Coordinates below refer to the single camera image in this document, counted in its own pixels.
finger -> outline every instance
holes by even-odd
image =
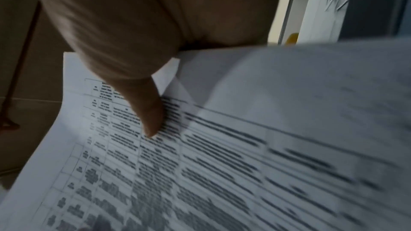
[[[147,137],[152,137],[164,121],[164,109],[151,77],[138,80],[107,80],[130,103],[140,118]]]

